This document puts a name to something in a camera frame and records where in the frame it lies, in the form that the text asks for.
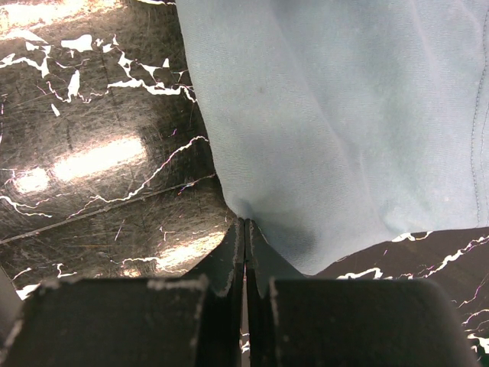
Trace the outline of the grey-blue t shirt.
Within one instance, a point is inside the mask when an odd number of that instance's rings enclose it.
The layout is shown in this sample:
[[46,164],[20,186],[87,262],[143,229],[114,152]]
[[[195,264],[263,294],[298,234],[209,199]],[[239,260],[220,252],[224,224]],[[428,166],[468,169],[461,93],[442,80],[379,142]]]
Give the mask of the grey-blue t shirt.
[[488,224],[486,1],[179,1],[228,207],[300,272]]

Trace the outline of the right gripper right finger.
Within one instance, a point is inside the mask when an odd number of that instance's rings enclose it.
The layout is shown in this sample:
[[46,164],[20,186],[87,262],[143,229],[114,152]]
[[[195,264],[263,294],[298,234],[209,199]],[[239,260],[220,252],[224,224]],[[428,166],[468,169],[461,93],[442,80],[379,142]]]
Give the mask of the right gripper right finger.
[[275,366],[275,321],[270,287],[276,280],[304,279],[271,245],[258,224],[244,221],[244,263],[247,287],[250,362],[252,366]]

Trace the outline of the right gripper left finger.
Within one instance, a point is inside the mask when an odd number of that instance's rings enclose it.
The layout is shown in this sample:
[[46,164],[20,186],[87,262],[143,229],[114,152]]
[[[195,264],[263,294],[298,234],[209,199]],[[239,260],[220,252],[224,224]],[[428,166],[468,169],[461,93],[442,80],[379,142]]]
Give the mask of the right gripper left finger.
[[183,279],[207,280],[197,337],[197,366],[240,366],[245,222],[236,219],[222,241]]

